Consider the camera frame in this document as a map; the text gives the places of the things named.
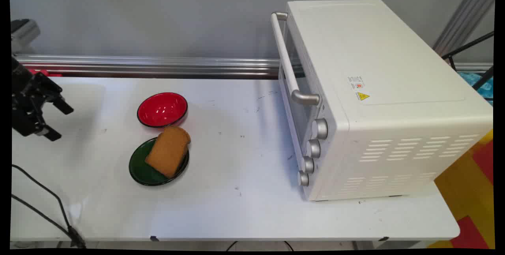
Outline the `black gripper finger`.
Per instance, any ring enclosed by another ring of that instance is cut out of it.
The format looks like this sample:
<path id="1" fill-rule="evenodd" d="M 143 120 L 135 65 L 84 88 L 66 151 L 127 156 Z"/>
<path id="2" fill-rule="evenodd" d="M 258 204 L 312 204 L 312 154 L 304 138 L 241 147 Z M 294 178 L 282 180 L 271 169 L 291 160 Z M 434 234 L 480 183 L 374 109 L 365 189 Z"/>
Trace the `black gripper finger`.
<path id="1" fill-rule="evenodd" d="M 52 103 L 54 107 L 56 107 L 63 114 L 68 115 L 74 112 L 74 108 L 72 108 L 64 99 L 61 94 L 51 94 L 47 97 L 47 102 Z"/>
<path id="2" fill-rule="evenodd" d="M 56 141 L 62 137 L 60 133 L 54 130 L 51 126 L 44 124 L 40 127 L 40 130 L 37 132 L 38 136 L 44 136 L 50 141 Z"/>

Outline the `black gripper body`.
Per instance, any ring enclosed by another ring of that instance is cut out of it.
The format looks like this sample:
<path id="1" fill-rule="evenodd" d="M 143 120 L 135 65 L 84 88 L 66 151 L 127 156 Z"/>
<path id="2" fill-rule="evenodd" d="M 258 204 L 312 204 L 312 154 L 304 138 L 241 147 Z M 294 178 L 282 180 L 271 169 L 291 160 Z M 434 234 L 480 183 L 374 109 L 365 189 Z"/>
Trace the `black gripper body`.
<path id="1" fill-rule="evenodd" d="M 62 88 L 43 73 L 32 74 L 17 59 L 11 59 L 11 125 L 20 135 L 35 134 L 44 124 L 43 106 Z"/>

